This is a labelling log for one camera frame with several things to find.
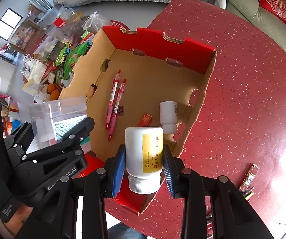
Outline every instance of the black robotic device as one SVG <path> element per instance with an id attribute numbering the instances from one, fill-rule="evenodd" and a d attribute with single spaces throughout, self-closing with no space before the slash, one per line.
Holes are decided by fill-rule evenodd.
<path id="1" fill-rule="evenodd" d="M 0 218 L 7 222 L 21 202 L 34 207 L 16 239 L 74 239 L 79 196 L 83 196 L 82 238 L 108 239 L 104 198 L 114 198 L 120 191 L 125 145 L 120 145 L 116 156 L 109 158 L 103 168 L 88 176 L 71 179 L 74 173 L 69 173 L 71 168 L 76 167 L 77 173 L 86 166 L 79 143 L 93 126 L 93 119 L 88 118 L 66 134 L 62 142 L 26 155 L 28 142 L 33 139 L 29 124 L 25 123 L 4 142 L 0 122 Z M 47 175 L 39 170 L 44 171 L 46 163 L 52 167 Z M 163 147 L 163 168 L 171 196 L 184 198 L 181 239 L 207 237 L 205 196 L 211 199 L 213 238 L 273 238 L 226 176 L 213 179 L 185 168 L 181 159 L 172 156 L 168 145 Z M 22 174 L 27 171 L 37 176 L 30 184 L 24 181 L 18 185 L 27 179 Z M 5 209 L 9 209 L 8 215 L 4 215 Z"/>

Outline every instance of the white pill bottle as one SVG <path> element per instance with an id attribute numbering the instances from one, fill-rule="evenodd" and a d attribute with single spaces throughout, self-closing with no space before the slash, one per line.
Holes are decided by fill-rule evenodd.
<path id="1" fill-rule="evenodd" d="M 125 129 L 125 161 L 129 187 L 138 194 L 151 194 L 160 188 L 163 169 L 163 129 L 128 127 Z"/>

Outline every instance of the bottle cap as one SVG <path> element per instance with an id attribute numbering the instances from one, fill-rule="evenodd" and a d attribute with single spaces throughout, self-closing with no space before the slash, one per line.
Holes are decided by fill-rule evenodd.
<path id="1" fill-rule="evenodd" d="M 134 177 L 129 174 L 130 190 L 138 194 L 151 194 L 160 188 L 161 176 L 158 173 L 151 174 L 147 179 Z"/>
<path id="2" fill-rule="evenodd" d="M 175 124 L 165 124 L 162 125 L 163 134 L 175 134 L 177 131 L 177 126 Z"/>

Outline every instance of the yellow label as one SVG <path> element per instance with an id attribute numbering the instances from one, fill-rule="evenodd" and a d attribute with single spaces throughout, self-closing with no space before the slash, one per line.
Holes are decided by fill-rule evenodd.
<path id="1" fill-rule="evenodd" d="M 163 167 L 163 134 L 143 134 L 143 173 L 159 171 Z"/>

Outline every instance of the red speckled table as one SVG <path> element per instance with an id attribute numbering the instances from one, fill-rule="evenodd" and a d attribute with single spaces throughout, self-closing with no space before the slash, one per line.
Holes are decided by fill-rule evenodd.
<path id="1" fill-rule="evenodd" d="M 250 204 L 279 237 L 279 223 L 286 223 L 286 53 L 250 23 L 197 0 L 173 0 L 149 28 L 217 49 L 205 103 L 181 158 L 200 175 L 227 175 L 236 186 L 257 164 Z M 166 184 L 140 216 L 114 202 L 106 210 L 146 235 L 179 238 L 183 200 L 171 199 Z"/>

